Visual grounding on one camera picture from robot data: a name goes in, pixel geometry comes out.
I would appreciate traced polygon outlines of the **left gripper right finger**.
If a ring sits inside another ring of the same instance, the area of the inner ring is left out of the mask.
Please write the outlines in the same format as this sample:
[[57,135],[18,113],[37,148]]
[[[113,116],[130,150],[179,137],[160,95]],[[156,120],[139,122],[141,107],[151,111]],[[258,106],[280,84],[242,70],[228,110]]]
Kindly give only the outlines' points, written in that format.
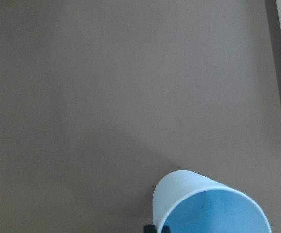
[[164,226],[162,227],[162,233],[170,233],[170,228],[169,228],[169,226],[164,225]]

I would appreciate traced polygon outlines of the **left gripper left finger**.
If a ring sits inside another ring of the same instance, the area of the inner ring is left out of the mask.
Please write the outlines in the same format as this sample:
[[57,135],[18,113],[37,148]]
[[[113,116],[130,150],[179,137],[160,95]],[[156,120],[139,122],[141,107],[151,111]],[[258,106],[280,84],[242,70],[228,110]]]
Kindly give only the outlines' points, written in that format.
[[144,233],[155,233],[155,225],[144,225],[143,227]]

